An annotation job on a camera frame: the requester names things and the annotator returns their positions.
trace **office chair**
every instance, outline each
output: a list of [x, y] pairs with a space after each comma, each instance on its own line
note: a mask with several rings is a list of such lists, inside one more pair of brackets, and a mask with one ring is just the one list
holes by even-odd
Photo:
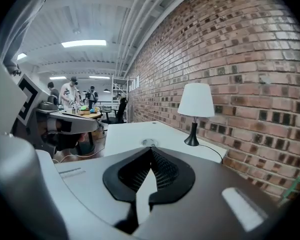
[[[111, 110], [101, 110], [101, 113], [105, 113], [106, 119], [101, 120], [102, 123], [108, 125], [116, 125], [116, 124], [123, 124], [124, 123], [124, 112], [127, 106], [127, 99], [124, 97], [120, 100], [119, 109], [111, 109]], [[115, 117], [109, 117], [109, 113], [114, 111]]]

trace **fluorescent light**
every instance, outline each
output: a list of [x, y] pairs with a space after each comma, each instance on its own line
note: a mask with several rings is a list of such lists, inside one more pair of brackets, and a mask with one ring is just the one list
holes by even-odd
[[24, 53], [20, 53], [20, 54], [18, 55], [18, 57], [16, 58], [16, 60], [18, 61], [18, 60], [20, 60], [20, 59], [22, 59], [22, 58], [24, 58], [24, 57], [27, 57], [27, 55], [25, 55]]
[[106, 40], [78, 40], [61, 43], [64, 48], [74, 46], [105, 46], [107, 45]]
[[110, 79], [109, 76], [96, 76], [96, 75], [89, 75], [90, 78], [100, 78], [100, 79]]
[[52, 76], [50, 77], [51, 80], [57, 80], [57, 79], [67, 79], [65, 76]]

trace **table lamp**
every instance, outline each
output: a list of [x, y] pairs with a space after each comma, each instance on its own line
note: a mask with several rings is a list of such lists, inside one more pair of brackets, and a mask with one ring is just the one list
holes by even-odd
[[210, 86], [206, 83], [186, 84], [181, 97], [178, 113], [193, 117], [190, 135], [184, 140], [184, 143], [189, 146], [198, 146], [197, 118], [209, 118], [215, 116]]

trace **person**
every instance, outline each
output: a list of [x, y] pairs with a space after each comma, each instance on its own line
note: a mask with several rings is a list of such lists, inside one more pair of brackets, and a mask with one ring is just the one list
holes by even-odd
[[50, 90], [50, 95], [54, 95], [59, 100], [59, 91], [55, 88], [55, 85], [53, 82], [48, 83], [48, 89]]
[[98, 93], [95, 91], [95, 87], [92, 85], [89, 90], [89, 109], [92, 109], [92, 104], [96, 104], [98, 101]]
[[75, 87], [78, 85], [76, 76], [71, 77], [70, 82], [62, 85], [59, 96], [59, 103], [63, 104], [65, 109], [72, 109], [74, 104], [80, 104], [78, 90]]

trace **black lamp stand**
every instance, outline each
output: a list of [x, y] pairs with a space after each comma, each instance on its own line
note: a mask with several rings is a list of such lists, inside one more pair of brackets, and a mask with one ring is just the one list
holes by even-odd
[[184, 140], [185, 144], [194, 147], [199, 145], [199, 141], [197, 140], [197, 126], [197, 117], [195, 116], [191, 126], [190, 135]]

